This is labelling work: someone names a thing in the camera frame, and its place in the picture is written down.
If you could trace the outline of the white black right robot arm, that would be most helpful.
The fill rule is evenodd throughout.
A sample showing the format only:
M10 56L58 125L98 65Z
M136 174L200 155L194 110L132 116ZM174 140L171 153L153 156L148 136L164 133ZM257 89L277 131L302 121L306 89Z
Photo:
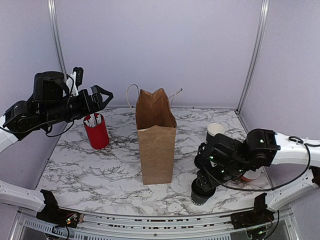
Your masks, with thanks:
M191 200L196 205L203 205L218 186L226 187L228 181L249 171L281 164L305 166L294 179L259 190L251 210L233 213L230 219L234 229L271 222L284 205L320 188L320 142L268 129L253 129L244 141L222 133L209 135L198 147L194 164L198 171L191 184Z

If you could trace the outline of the black paper coffee cup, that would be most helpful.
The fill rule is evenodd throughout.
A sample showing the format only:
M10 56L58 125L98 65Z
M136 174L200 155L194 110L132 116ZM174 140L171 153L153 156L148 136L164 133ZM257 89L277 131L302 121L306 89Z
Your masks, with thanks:
M206 137L214 137L217 134L224 134L225 133L225 128L218 123L210 123L207 126L206 130Z
M201 188L192 185L191 186L191 201L197 205L201 206L205 204L209 198L211 198L216 192L216 188L210 189L209 191L203 191Z

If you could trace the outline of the brown cardboard box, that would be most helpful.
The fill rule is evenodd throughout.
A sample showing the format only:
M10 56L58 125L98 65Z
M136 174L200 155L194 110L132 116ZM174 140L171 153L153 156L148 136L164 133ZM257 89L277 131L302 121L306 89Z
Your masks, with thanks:
M172 113L176 96L167 96L163 88L153 93L136 87L138 97L133 107L138 136L142 182L144 185L170 184L173 177L177 122Z

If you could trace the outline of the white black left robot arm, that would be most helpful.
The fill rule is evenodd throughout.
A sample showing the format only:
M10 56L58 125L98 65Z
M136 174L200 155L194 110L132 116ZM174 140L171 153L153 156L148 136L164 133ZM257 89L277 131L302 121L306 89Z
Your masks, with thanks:
M0 115L19 100L27 99L30 93L15 88L0 87ZM55 124L51 135L62 133L66 123ZM18 187L34 190L44 171L59 137L47 137L42 130L33 131L22 141L0 153L0 180ZM18 207L0 204L0 239L7 240L12 229Z

